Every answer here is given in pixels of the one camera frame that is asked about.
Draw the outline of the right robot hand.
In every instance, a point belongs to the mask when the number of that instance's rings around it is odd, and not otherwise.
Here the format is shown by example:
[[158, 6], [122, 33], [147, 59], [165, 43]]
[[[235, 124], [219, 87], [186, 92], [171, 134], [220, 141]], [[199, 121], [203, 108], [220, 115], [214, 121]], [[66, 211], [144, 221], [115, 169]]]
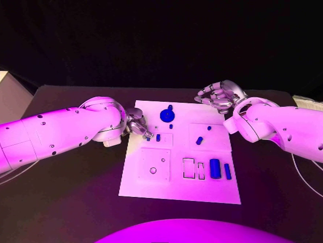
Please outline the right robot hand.
[[227, 114], [229, 109], [248, 99], [240, 87], [230, 80], [223, 80], [206, 86], [194, 97], [194, 101], [217, 110], [219, 114]]

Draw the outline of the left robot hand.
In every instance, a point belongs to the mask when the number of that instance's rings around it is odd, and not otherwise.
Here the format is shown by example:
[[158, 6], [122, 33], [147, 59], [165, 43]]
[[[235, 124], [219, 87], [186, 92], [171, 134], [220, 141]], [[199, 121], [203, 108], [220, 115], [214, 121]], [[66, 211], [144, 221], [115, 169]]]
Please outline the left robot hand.
[[153, 133], [147, 129], [142, 111], [138, 108], [127, 109], [127, 131], [141, 135], [142, 139], [145, 140], [153, 138]]

